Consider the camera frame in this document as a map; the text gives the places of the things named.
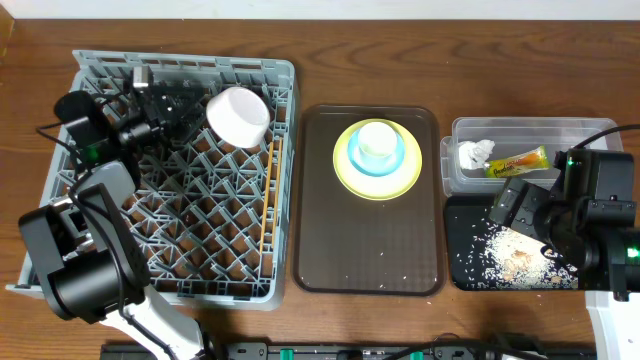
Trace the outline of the yellow plastic plate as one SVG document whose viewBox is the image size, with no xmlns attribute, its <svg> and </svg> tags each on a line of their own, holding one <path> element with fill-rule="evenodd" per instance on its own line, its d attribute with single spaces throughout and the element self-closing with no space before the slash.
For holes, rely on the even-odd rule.
<svg viewBox="0 0 640 360">
<path fill-rule="evenodd" d="M 369 122 L 380 121 L 390 125 L 404 140 L 405 158 L 393 173 L 373 177 L 360 173 L 349 161 L 347 146 L 356 130 Z M 372 118 L 350 125 L 338 137 L 332 155 L 333 167 L 342 185 L 353 194 L 374 201 L 397 198 L 406 193 L 418 180 L 422 168 L 422 153 L 416 138 L 397 122 Z"/>
</svg>

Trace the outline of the light blue plastic bowl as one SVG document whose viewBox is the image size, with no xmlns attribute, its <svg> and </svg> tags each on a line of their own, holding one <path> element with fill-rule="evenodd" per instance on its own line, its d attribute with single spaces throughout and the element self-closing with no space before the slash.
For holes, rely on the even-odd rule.
<svg viewBox="0 0 640 360">
<path fill-rule="evenodd" d="M 382 177 L 396 171 L 405 158 L 405 144 L 402 137 L 393 130 L 396 136 L 394 148 L 385 155 L 372 155 L 365 151 L 365 142 L 361 138 L 362 129 L 356 130 L 350 137 L 347 155 L 350 163 L 362 174 Z"/>
</svg>

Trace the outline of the pink bowl with food scraps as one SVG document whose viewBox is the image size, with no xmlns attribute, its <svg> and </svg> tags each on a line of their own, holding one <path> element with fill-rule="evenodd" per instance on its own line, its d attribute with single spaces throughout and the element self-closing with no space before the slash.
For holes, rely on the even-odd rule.
<svg viewBox="0 0 640 360">
<path fill-rule="evenodd" d="M 271 121 L 264 101 L 244 87 L 230 87 L 211 98 L 206 106 L 211 129 L 225 142 L 239 148 L 260 144 Z"/>
</svg>

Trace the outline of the white tissue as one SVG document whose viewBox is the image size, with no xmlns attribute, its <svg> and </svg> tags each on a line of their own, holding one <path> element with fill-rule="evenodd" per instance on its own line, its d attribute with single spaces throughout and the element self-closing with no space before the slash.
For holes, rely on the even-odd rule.
<svg viewBox="0 0 640 360">
<path fill-rule="evenodd" d="M 463 141 L 458 144 L 458 161 L 463 170 L 483 169 L 493 152 L 495 142 L 484 139 L 478 142 Z"/>
</svg>

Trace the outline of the white plastic cup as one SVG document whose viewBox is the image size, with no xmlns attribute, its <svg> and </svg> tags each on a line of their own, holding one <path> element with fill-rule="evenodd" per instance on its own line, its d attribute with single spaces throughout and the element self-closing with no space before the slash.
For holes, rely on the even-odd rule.
<svg viewBox="0 0 640 360">
<path fill-rule="evenodd" d="M 362 126 L 358 136 L 359 150 L 367 156 L 386 158 L 393 154 L 398 144 L 395 130 L 380 121 L 369 122 Z"/>
</svg>

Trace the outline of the yellow orange snack wrapper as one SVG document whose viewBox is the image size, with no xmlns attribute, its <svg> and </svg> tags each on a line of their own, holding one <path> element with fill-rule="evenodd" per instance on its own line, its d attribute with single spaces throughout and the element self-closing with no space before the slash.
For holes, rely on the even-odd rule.
<svg viewBox="0 0 640 360">
<path fill-rule="evenodd" d="M 550 168 L 546 148 L 541 145 L 522 154 L 487 162 L 484 174 L 487 178 L 507 178 Z"/>
</svg>

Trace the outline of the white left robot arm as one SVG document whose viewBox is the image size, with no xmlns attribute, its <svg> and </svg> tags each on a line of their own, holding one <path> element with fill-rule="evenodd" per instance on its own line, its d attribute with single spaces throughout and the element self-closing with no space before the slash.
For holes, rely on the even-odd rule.
<svg viewBox="0 0 640 360">
<path fill-rule="evenodd" d="M 203 88 L 126 85 L 120 92 L 77 90 L 54 106 L 72 141 L 62 142 L 73 183 L 63 198 L 23 215 L 19 230 L 45 300 L 64 320 L 116 328 L 158 359 L 225 359 L 192 317 L 151 283 L 147 259 L 120 212 L 141 185 L 148 147 L 189 139 L 204 121 Z"/>
</svg>

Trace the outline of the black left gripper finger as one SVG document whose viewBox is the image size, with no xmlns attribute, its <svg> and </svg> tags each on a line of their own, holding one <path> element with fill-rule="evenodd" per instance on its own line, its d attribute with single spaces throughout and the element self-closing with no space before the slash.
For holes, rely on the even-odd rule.
<svg viewBox="0 0 640 360">
<path fill-rule="evenodd" d="M 167 137 L 170 140 L 188 143 L 197 135 L 206 120 L 206 112 L 203 108 L 193 108 L 181 115 L 175 115 L 169 122 Z"/>
<path fill-rule="evenodd" d="M 162 88 L 161 93 L 169 101 L 183 105 L 189 103 L 206 104 L 211 98 L 219 94 L 215 85 L 206 86 L 200 83 L 190 82 L 170 82 L 162 80 L 159 82 Z"/>
</svg>

